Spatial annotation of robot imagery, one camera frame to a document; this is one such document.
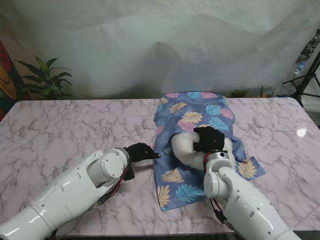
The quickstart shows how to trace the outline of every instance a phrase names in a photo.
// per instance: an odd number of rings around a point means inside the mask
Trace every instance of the potted plant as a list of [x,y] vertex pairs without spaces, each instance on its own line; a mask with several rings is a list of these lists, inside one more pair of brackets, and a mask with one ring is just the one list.
[[46,63],[43,62],[37,56],[34,56],[35,60],[39,64],[39,68],[31,64],[25,63],[23,61],[17,61],[18,63],[26,66],[34,75],[22,76],[24,79],[28,79],[36,84],[25,84],[22,91],[28,91],[33,94],[39,94],[46,98],[47,100],[57,100],[62,97],[70,97],[71,95],[62,91],[61,82],[66,82],[72,86],[72,84],[67,81],[65,76],[72,77],[68,72],[64,71],[58,75],[51,76],[52,69],[64,69],[71,71],[70,69],[63,67],[51,67],[51,65],[57,60],[57,58],[52,58]]

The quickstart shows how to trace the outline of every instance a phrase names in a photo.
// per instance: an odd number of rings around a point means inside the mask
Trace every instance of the gray marble veining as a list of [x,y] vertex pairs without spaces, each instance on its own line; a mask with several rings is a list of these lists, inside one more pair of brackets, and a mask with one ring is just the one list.
[[[137,142],[153,146],[157,99],[22,101],[0,123],[0,223],[35,198],[78,158]],[[291,98],[231,98],[234,134],[266,174],[253,182],[285,222],[320,230],[320,130]],[[98,210],[61,227],[58,235],[118,236],[228,232],[209,201],[161,212],[153,162]]]

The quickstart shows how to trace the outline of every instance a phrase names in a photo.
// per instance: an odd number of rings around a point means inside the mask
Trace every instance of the colorful painting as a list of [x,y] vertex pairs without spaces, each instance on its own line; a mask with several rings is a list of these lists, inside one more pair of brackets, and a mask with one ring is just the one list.
[[0,121],[20,100],[31,100],[28,93],[21,93],[24,83],[0,41]]

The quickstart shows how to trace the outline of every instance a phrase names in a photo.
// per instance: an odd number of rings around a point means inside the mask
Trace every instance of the red wire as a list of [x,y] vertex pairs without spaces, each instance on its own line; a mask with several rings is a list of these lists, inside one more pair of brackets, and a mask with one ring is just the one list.
[[204,156],[204,159],[203,159],[203,168],[204,168],[204,173],[206,173],[207,171],[207,167],[206,167],[206,164],[207,164],[207,158],[208,156],[211,154],[211,152],[208,152],[205,156]]
[[121,181],[124,179],[125,174],[126,174],[126,172],[128,171],[128,169],[129,169],[129,167],[127,167],[127,168],[123,171],[123,174],[122,174],[119,182],[117,183],[117,186],[115,187],[114,191],[111,193],[110,198],[111,198],[114,194],[116,194],[116,192],[119,190]]

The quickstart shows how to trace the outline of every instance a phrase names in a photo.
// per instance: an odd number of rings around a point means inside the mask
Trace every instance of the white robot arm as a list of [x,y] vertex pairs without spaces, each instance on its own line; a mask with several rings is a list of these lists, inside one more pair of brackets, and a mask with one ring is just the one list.
[[54,230],[103,204],[127,170],[129,154],[114,148],[83,158],[46,187],[16,216],[0,225],[0,240],[43,240]]
[[240,177],[229,161],[223,151],[208,155],[203,182],[206,196],[220,204],[227,225],[246,240],[300,240],[272,203]]

